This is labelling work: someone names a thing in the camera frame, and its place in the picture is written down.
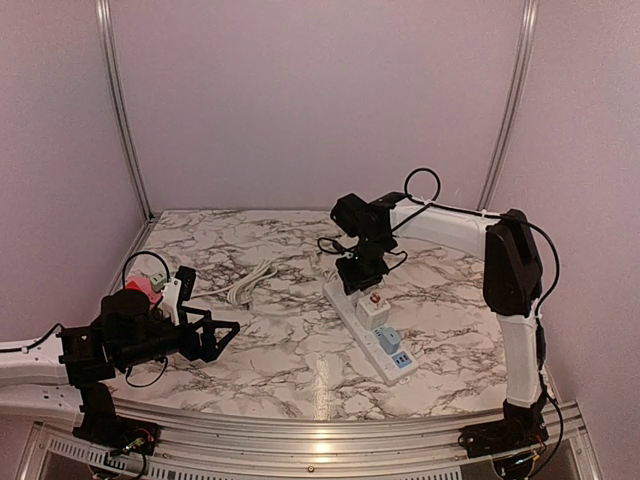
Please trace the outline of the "light green cube charger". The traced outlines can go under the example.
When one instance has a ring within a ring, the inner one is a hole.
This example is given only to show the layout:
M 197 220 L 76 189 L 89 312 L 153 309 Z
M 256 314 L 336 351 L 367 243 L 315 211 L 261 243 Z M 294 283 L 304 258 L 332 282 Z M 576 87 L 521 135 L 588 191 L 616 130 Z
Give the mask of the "light green cube charger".
M 169 276 L 166 272 L 157 272 L 149 276 L 151 289 L 154 293 L 160 293 L 166 285 Z

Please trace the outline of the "light blue cube charger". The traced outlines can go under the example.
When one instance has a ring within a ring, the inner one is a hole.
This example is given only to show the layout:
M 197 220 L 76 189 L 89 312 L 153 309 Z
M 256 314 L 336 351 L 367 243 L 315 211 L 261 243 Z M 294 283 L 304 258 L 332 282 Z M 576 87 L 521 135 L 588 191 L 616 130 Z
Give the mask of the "light blue cube charger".
M 401 336 L 392 327 L 381 326 L 373 330 L 380 347 L 387 355 L 394 355 L 400 346 Z

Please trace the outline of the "pink triangular power strip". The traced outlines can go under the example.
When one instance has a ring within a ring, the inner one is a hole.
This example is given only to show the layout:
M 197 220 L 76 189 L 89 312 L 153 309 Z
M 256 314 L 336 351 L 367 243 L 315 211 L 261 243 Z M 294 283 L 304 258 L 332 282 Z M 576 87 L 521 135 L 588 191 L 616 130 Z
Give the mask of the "pink triangular power strip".
M 144 294 L 148 297 L 148 299 L 149 299 L 149 301 L 150 301 L 151 305 L 157 305 L 157 304 L 159 304 L 159 303 L 160 303 L 160 301 L 161 301 L 161 299 L 162 299 L 162 296 L 163 296 L 163 290 L 164 290 L 164 288 L 163 288 L 163 290 L 162 290 L 160 293 L 154 293 L 154 292 L 152 291 L 152 289 L 151 289 L 151 285 L 150 285 L 150 281 L 149 281 L 149 276 L 131 276 L 131 277 L 129 277 L 129 278 L 125 281 L 125 284 L 126 284 L 130 279 L 132 279 L 132 278 L 136 278 L 136 277 L 142 277 L 142 278 L 144 278 L 144 283 L 145 283 L 145 292 L 142 292 L 142 293 L 144 293 Z

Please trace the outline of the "white multicolour power strip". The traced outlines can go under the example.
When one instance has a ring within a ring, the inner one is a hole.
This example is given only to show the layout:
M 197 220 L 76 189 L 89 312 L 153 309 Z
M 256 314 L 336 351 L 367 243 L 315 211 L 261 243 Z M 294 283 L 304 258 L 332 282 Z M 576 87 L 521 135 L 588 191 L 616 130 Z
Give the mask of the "white multicolour power strip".
M 358 299 L 373 292 L 377 291 L 357 291 L 345 295 L 342 282 L 339 280 L 325 283 L 323 286 L 325 297 L 384 383 L 388 386 L 406 384 L 410 376 L 418 370 L 418 362 L 410 349 L 402 344 L 401 339 L 398 351 L 394 355 L 387 355 L 380 347 L 373 330 L 365 329 L 356 317 Z

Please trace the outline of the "white charger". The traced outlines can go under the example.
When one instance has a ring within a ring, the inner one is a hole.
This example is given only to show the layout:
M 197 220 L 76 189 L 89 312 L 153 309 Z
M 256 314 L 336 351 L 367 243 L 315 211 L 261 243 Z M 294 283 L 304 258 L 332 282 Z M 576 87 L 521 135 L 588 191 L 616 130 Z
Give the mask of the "white charger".
M 367 330 L 383 326 L 389 317 L 390 303 L 379 293 L 373 292 L 358 299 L 356 317 Z

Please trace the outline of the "red cube socket adapter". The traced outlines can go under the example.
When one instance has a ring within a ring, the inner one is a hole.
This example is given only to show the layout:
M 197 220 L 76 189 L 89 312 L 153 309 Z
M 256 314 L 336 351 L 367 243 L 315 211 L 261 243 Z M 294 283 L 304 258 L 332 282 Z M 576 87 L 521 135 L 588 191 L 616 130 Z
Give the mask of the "red cube socket adapter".
M 135 290 L 135 291 L 140 291 L 140 292 L 145 292 L 145 283 L 144 283 L 144 278 L 142 278 L 142 277 L 136 277 L 136 278 L 132 278 L 132 279 L 130 279 L 130 280 L 125 284 L 125 289 L 127 289 L 127 290 Z

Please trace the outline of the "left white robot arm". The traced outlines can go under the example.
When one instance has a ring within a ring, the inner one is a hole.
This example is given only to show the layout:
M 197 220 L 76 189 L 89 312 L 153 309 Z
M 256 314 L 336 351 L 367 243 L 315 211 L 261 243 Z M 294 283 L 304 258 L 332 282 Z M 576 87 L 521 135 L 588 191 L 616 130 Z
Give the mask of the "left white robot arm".
M 125 438 L 126 423 L 112 412 L 107 380 L 128 376 L 148 362 L 166 364 L 173 354 L 194 362 L 216 361 L 240 332 L 237 321 L 216 320 L 209 310 L 184 306 L 177 296 L 165 298 L 122 289 L 102 298 L 90 324 L 65 328 L 54 325 L 25 344 L 1 345 L 1 387 L 25 391 L 29 387 L 64 387 L 79 397 L 88 415 L 86 426 L 106 445 Z

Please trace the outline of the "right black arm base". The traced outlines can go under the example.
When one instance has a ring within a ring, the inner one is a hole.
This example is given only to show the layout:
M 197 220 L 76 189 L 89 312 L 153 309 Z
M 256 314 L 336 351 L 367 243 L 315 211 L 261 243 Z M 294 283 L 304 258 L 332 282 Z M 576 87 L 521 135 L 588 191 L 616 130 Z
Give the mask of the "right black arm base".
M 458 444 L 469 458 L 477 458 L 545 443 L 549 438 L 542 415 L 546 401 L 541 395 L 532 406 L 520 407 L 505 400 L 502 419 L 461 428 Z

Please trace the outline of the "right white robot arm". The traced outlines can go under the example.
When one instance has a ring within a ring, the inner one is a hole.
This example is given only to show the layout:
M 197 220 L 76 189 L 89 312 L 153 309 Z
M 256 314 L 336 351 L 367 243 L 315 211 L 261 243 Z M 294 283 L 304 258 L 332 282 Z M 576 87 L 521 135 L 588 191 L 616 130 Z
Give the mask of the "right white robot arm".
M 505 409 L 495 438 L 515 448 L 534 431 L 533 410 L 545 401 L 541 370 L 545 362 L 539 324 L 542 262 L 532 225 L 519 210 L 506 214 L 465 211 L 418 202 L 390 192 L 367 202 L 354 193 L 340 198 L 330 212 L 334 223 L 356 243 L 339 251 L 338 277 L 323 287 L 324 296 L 350 330 L 383 380 L 393 385 L 416 369 L 404 348 L 387 352 L 374 329 L 387 319 L 386 299 L 372 300 L 370 290 L 391 272 L 384 261 L 401 238 L 434 243 L 483 261 L 483 296 L 496 315 L 505 347 Z

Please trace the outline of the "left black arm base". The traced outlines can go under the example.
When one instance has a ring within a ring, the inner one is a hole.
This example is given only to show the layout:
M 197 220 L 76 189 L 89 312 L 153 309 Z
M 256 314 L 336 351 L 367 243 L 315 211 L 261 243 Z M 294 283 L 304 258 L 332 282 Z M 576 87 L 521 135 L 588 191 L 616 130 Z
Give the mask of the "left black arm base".
M 73 427 L 74 437 L 108 447 L 112 455 L 154 453 L 160 432 L 158 424 L 118 415 L 111 393 L 102 383 L 82 385 L 78 390 L 81 423 Z

